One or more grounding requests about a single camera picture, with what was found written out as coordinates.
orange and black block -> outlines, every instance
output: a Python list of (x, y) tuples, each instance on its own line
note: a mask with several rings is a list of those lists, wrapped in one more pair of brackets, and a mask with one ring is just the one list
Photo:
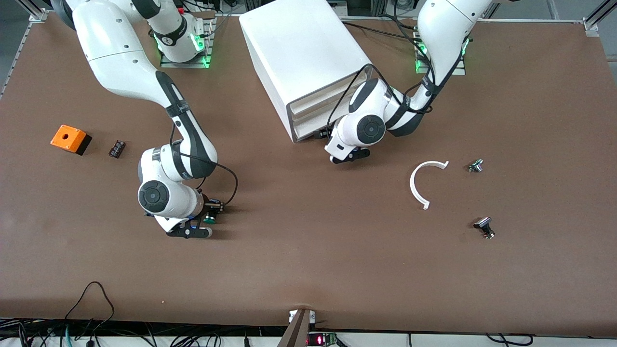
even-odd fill
[(92, 138), (85, 132), (62, 124), (58, 132), (51, 139), (51, 144), (65, 151), (83, 155)]

gray floor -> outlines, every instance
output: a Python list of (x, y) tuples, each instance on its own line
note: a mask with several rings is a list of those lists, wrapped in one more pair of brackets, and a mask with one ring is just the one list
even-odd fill
[[(602, 0), (554, 0), (561, 19), (581, 19), (590, 14)], [(28, 14), (13, 0), (0, 0), (0, 82), (9, 72), (19, 42), (28, 25)], [(544, 0), (522, 0), (503, 4), (494, 18), (549, 19), (549, 9)], [(617, 10), (599, 25), (600, 39), (606, 54), (617, 55)], [(617, 83), (617, 62), (608, 63)]]

white box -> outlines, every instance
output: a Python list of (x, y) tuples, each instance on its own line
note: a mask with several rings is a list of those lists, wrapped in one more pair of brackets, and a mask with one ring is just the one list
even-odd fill
[[(326, 0), (276, 0), (240, 16), (255, 66), (291, 141), (324, 128), (356, 72), (370, 60)], [(356, 79), (331, 122), (347, 114)]]

white c-shaped object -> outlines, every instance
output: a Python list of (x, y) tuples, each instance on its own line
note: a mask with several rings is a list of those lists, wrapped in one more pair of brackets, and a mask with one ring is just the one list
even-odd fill
[(418, 167), (412, 172), (412, 176), (409, 178), (409, 187), (412, 189), (413, 197), (416, 198), (416, 200), (418, 200), (421, 204), (424, 204), (424, 209), (428, 208), (430, 202), (427, 199), (424, 199), (416, 189), (416, 172), (418, 172), (418, 169), (425, 166), (436, 166), (443, 170), (446, 166), (448, 166), (448, 163), (449, 162), (428, 161), (418, 165)]

metal bolt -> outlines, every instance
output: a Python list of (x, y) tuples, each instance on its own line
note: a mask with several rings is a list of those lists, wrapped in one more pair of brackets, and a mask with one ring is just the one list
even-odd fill
[(473, 164), (469, 165), (469, 172), (481, 172), (482, 171), (482, 163), (484, 160), (478, 159), (474, 161)]

